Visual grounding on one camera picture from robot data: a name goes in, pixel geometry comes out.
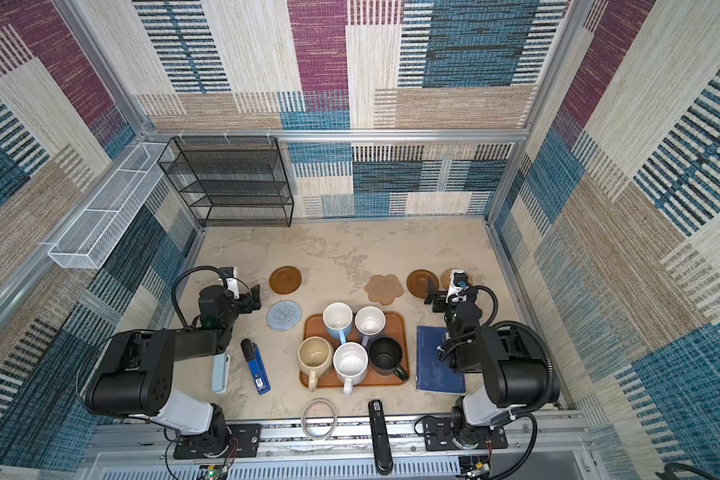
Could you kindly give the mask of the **blue woven round coaster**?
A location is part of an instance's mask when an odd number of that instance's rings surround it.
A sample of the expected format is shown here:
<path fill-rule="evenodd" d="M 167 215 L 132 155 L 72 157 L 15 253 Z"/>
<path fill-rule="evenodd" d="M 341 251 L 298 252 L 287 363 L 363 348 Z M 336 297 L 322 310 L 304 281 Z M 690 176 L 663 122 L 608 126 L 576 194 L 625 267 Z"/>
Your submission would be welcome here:
<path fill-rule="evenodd" d="M 275 331 L 288 331 L 295 327 L 302 318 L 301 306 L 290 300 L 274 304 L 267 313 L 267 325 Z"/>

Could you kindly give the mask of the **cork flower shaped coaster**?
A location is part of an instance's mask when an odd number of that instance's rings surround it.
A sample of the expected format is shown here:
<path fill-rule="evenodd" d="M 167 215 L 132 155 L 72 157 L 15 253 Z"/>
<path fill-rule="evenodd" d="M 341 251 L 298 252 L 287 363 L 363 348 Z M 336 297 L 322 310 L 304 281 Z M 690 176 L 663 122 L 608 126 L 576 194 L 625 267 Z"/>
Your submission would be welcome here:
<path fill-rule="evenodd" d="M 371 302 L 381 305 L 391 305 L 404 293 L 401 282 L 394 274 L 372 276 L 364 290 Z"/>

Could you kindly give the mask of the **purple mug white inside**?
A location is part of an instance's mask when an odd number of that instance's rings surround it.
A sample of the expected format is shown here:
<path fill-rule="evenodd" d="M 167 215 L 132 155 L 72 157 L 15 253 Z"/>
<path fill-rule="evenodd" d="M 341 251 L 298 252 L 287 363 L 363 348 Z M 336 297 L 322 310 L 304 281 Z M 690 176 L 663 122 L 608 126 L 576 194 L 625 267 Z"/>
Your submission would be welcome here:
<path fill-rule="evenodd" d="M 355 314 L 354 324 L 360 335 L 360 344 L 367 348 L 382 335 L 386 327 L 386 315 L 375 306 L 366 306 Z"/>

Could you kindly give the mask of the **light blue mug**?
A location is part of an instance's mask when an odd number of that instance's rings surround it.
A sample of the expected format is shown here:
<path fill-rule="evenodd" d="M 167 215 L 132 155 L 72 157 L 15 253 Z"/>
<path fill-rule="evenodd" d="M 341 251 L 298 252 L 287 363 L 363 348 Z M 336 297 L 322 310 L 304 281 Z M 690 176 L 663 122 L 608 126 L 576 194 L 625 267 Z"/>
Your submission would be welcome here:
<path fill-rule="evenodd" d="M 322 319 L 329 335 L 345 344 L 354 322 L 351 307 L 342 302 L 331 303 L 324 309 Z"/>

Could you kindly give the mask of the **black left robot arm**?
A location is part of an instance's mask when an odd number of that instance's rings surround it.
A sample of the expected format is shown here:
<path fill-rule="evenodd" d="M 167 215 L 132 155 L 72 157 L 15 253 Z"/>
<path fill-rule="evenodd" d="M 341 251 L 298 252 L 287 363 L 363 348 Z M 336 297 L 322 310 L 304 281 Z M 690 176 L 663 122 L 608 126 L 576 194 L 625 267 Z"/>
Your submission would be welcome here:
<path fill-rule="evenodd" d="M 188 321 L 177 288 L 201 271 L 214 273 L 218 282 L 200 291 L 199 314 Z M 236 320 L 261 308 L 260 293 L 258 284 L 250 286 L 239 279 L 233 267 L 203 265 L 180 273 L 172 283 L 170 300 L 181 326 L 122 331 L 105 339 L 106 349 L 80 402 L 95 415 L 141 419 L 174 431 L 177 447 L 190 459 L 231 453 L 233 434 L 223 409 L 175 388 L 174 364 L 224 354 Z"/>

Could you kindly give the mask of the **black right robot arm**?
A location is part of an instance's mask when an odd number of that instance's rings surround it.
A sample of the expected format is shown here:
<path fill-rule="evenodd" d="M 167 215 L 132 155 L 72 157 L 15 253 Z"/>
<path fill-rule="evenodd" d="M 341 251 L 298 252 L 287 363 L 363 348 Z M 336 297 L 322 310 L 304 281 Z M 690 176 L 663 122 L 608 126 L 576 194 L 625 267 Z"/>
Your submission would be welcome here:
<path fill-rule="evenodd" d="M 499 321 L 495 292 L 461 283 L 447 291 L 428 288 L 425 303 L 444 315 L 446 338 L 436 359 L 452 371 L 481 374 L 483 386 L 451 409 L 452 443 L 475 449 L 491 435 L 548 403 L 559 388 L 548 346 L 529 326 Z"/>

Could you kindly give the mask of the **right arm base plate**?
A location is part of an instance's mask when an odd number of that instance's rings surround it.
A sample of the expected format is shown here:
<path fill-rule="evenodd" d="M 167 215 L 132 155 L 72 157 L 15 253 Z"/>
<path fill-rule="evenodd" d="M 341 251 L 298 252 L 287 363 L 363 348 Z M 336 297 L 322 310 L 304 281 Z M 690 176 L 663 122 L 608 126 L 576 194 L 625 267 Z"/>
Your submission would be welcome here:
<path fill-rule="evenodd" d="M 460 444 L 452 433 L 450 420 L 425 415 L 416 420 L 414 431 L 423 437 L 428 452 L 449 450 L 507 449 L 509 444 L 503 431 L 493 430 L 487 439 L 475 444 Z"/>

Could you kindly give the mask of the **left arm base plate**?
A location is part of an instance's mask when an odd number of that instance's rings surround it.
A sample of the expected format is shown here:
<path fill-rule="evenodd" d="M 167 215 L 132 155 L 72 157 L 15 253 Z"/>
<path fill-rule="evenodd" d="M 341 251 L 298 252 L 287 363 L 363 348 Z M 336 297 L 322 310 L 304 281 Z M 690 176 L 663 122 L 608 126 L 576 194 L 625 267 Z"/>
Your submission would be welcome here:
<path fill-rule="evenodd" d="M 172 454 L 175 460 L 227 460 L 257 455 L 262 425 L 228 424 L 219 434 L 182 436 Z"/>

